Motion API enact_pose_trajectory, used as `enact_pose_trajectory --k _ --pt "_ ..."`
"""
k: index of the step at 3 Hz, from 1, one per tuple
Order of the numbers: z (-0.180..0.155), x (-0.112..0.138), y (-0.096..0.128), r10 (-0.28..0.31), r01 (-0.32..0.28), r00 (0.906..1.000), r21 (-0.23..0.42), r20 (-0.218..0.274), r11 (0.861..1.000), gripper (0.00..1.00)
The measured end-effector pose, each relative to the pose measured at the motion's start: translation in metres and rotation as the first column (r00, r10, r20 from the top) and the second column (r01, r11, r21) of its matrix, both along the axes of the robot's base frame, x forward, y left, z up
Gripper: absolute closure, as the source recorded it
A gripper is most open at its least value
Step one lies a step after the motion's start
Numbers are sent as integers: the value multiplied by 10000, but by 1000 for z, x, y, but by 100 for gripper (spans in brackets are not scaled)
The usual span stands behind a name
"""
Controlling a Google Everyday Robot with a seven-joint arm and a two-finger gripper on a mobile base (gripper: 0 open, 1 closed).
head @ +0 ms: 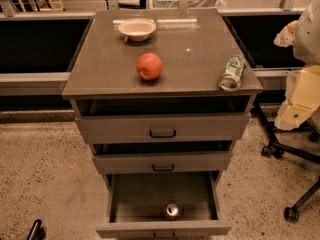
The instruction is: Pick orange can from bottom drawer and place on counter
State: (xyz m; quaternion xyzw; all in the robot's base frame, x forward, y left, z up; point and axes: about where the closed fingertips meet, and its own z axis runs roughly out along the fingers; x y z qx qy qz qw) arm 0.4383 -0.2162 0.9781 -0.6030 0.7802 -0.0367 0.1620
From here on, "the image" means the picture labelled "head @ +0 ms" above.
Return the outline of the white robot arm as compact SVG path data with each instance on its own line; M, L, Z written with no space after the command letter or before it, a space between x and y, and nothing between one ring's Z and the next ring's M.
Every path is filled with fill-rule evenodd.
M298 20L288 23L275 37L274 44L293 48L293 55L304 63L287 74L285 101L275 119L281 130L298 128L320 107L320 0L313 1Z

